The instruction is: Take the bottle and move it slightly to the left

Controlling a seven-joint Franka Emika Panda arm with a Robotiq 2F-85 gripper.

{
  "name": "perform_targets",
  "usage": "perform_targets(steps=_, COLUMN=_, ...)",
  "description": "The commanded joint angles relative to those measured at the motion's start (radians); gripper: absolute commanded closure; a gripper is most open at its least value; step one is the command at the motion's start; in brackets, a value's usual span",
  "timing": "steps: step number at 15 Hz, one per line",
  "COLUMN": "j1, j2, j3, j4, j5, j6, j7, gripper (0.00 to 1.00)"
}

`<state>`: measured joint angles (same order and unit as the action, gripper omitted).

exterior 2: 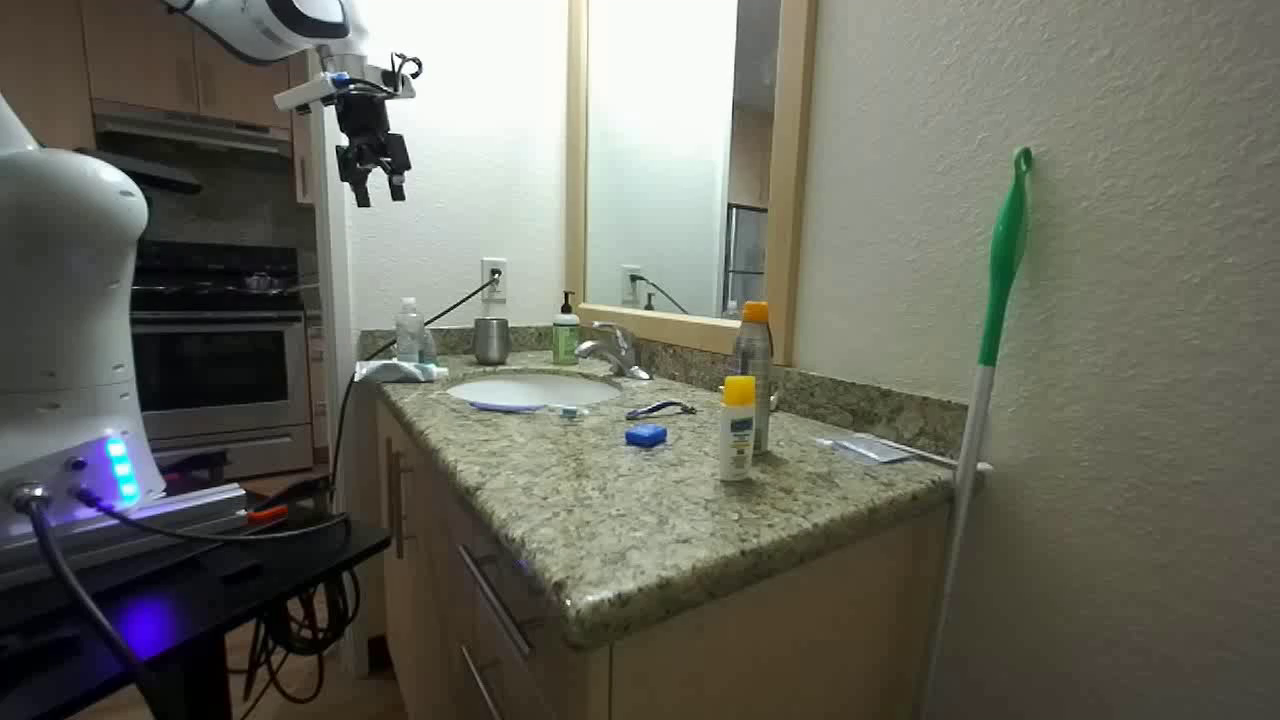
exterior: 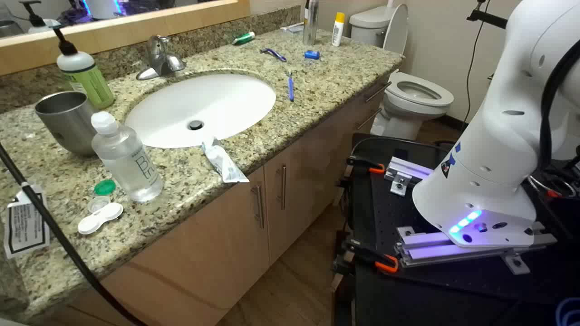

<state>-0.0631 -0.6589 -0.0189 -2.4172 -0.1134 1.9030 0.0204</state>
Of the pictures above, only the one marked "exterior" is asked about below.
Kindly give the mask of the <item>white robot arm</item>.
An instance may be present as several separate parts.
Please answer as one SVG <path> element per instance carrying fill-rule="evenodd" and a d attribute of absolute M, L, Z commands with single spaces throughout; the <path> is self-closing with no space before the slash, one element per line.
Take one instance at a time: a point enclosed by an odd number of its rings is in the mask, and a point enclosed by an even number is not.
<path fill-rule="evenodd" d="M 454 148 L 412 189 L 417 211 L 463 247 L 533 242 L 523 180 L 539 168 L 542 95 L 580 43 L 580 0 L 523 0 L 484 101 Z"/>

